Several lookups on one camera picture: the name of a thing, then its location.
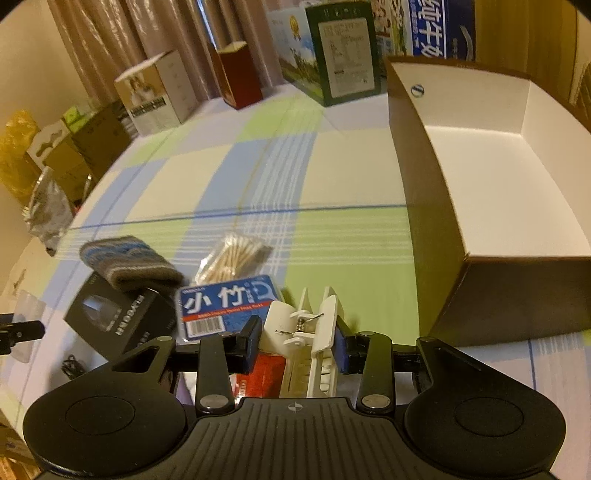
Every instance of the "green box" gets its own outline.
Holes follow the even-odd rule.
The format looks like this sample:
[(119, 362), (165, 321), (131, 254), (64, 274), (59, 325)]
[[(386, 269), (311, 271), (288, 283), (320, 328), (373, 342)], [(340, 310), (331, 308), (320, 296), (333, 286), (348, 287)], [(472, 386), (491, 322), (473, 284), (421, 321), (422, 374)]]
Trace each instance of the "green box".
[(321, 105), (380, 93), (369, 2), (301, 4), (267, 18), (284, 78)]

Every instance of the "white paper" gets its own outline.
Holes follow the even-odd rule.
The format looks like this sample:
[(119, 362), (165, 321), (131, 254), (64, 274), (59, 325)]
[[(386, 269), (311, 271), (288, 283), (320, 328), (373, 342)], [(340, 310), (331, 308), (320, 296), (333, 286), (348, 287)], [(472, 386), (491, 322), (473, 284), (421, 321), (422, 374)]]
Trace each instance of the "white paper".
[(374, 64), (367, 20), (333, 20), (319, 23), (318, 28), (332, 98), (372, 90)]

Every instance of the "metal screw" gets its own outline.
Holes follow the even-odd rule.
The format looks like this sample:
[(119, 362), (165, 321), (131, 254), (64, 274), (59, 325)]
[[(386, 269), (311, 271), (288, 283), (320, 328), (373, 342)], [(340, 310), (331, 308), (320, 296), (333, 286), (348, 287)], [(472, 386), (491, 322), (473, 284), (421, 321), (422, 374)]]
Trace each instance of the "metal screw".
[(372, 394), (364, 396), (361, 399), (361, 403), (367, 408), (377, 410), (378, 408), (386, 408), (390, 405), (390, 399), (386, 395)]
[(229, 402), (226, 397), (218, 394), (205, 395), (199, 400), (199, 403), (208, 410), (224, 408)]
[(410, 93), (412, 93), (415, 98), (421, 98), (425, 95), (425, 88), (420, 83), (416, 83), (410, 87)]

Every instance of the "red packet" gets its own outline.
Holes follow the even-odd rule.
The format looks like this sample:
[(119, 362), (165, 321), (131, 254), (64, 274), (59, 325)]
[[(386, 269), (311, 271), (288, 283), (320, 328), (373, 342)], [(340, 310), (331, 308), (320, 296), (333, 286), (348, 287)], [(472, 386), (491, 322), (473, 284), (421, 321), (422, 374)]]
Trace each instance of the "red packet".
[(278, 398), (284, 371), (285, 358), (259, 353), (251, 374), (236, 375), (234, 398), (237, 402), (242, 397)]

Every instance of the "table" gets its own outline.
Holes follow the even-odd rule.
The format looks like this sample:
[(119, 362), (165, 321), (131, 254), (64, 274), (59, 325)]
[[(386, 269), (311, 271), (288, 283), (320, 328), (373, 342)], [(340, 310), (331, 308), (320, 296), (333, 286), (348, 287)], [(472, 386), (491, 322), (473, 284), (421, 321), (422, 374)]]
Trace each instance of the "table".
[[(47, 303), (47, 333), (29, 364), (6, 358), (0, 406), (17, 431), (28, 406), (66, 381), (69, 354), (104, 362), (63, 321), (90, 273), (78, 250), (91, 239), (136, 235), (187, 278), (214, 243), (237, 229), (273, 248), (262, 273), (287, 298), (304, 287), (316, 307), (326, 285), (355, 329), (396, 343), (418, 336), (410, 231), (385, 95), (322, 108), (290, 85), (234, 111), (203, 104), (184, 125), (140, 138), (87, 199), (53, 259), (22, 288)], [(554, 466), (591, 478), (591, 332), (464, 349), (542, 392), (562, 410), (567, 439)]]

